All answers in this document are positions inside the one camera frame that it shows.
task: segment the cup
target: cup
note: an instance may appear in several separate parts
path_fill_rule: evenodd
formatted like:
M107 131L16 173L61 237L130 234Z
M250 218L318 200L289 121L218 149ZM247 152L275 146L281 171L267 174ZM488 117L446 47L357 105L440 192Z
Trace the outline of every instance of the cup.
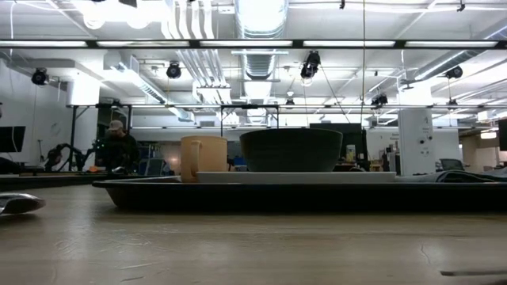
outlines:
M197 173L227 171L227 140L195 135L181 139L181 181L197 183Z

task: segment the chair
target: chair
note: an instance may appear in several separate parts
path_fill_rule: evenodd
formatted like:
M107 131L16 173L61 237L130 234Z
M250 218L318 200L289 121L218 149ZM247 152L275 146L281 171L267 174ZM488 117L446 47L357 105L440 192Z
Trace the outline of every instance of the chair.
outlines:
M459 159L454 158L441 158L440 163L442 164L443 170L462 170L465 171L463 163Z

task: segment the person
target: person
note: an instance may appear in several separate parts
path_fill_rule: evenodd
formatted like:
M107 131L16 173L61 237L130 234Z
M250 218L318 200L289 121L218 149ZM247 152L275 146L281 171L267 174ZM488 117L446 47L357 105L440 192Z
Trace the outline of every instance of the person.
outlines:
M123 166L127 170L135 169L139 164L139 149L136 140L124 130L119 120L112 120L109 124L106 145L109 152L109 169Z

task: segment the dark green bowl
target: dark green bowl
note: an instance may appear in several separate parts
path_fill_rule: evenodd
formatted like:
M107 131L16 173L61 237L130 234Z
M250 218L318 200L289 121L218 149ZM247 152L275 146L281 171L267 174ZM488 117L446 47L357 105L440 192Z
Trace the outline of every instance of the dark green bowl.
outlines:
M252 172L331 172L340 158L343 135L337 131L286 128L240 136Z

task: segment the wooden table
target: wooden table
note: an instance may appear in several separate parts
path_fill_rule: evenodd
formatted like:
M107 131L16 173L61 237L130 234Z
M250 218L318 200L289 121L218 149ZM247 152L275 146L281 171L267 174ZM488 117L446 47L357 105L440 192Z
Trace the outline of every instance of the wooden table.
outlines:
M507 216L150 215L88 185L0 216L1 284L505 284Z

